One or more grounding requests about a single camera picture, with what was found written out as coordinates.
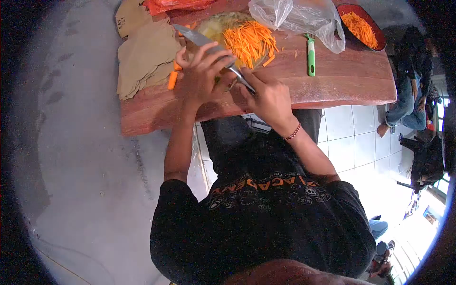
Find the hand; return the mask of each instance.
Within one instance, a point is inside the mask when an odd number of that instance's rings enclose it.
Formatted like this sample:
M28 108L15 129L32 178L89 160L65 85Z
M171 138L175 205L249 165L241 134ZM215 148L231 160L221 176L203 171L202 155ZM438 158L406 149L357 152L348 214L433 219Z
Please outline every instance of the hand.
M416 101L416 97L418 96L418 84L416 82L416 79L412 79L412 94L414 101Z
M240 83L234 86L232 92L240 92L247 100L249 108L279 135L291 135L299 122L291 112L288 86L262 72L252 73L248 68L242 68L241 72L256 94L252 96L245 85Z
M418 105L418 111L422 112L425 110L425 106L426 106L426 97L423 96L420 98L420 104Z
M231 50L207 54L203 58L205 52L217 44L215 41L200 47L191 62L183 58L186 48L176 53L176 63L184 71L184 78L178 82L176 92L182 93L184 105L198 109L202 104L226 91L228 85L236 78L234 73L227 72L215 84L215 77L220 76L220 71L235 60Z

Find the brown paper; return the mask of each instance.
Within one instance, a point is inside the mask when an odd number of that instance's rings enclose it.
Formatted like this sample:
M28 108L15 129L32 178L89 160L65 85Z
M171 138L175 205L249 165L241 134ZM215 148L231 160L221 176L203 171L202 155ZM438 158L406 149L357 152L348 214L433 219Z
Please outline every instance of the brown paper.
M117 94L120 99L132 98L138 90L148 86L148 79L151 78L149 83L154 84L172 70L169 70L169 65L160 67L163 63L174 61L176 52L181 48L175 39L174 28L167 21L147 22L119 47Z
M115 14L120 37L128 36L152 19L149 12L146 11L146 7L141 5L142 2L140 0L123 0L120 4Z

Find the gray floor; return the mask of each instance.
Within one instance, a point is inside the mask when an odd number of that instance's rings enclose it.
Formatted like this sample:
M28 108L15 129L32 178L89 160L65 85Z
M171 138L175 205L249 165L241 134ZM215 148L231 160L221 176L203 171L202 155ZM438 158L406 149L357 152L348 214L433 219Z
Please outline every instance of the gray floor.
M359 2L381 28L419 24L403 0ZM56 2L16 78L14 186L32 242L61 284L169 283L149 252L169 132L119 135L118 3ZM197 152L189 173L202 200Z

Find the red bowl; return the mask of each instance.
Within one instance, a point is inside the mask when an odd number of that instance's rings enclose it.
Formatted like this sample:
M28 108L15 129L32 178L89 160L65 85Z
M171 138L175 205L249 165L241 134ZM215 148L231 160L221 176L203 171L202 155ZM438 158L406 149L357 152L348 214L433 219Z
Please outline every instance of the red bowl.
M373 49L370 48L373 51L380 52L382 51L385 46L386 46L386 38L385 35L383 34L382 30L378 27L378 25L374 22L371 16L364 10L360 5L355 5L355 4L340 4L337 6L337 11L339 12L339 16L342 16L343 14L348 14L350 12L354 12L356 15L360 16L363 18L371 27L372 31L375 33L375 38L377 39L378 42L378 48ZM342 21L343 25L342 27L344 28L345 35L347 36L347 32L351 35L352 38L355 38L359 42L363 43L359 38L357 38L350 30L347 28L345 23Z

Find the foot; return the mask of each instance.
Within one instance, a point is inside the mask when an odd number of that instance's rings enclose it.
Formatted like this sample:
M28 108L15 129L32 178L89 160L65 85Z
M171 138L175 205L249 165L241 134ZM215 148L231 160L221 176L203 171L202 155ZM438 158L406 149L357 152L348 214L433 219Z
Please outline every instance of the foot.
M378 128L377 128L377 134L378 134L381 138L383 138L383 136L386 134L386 132L387 132L388 130L389 130L389 127L388 127L385 123L383 123L383 124L381 124L380 126L378 126Z

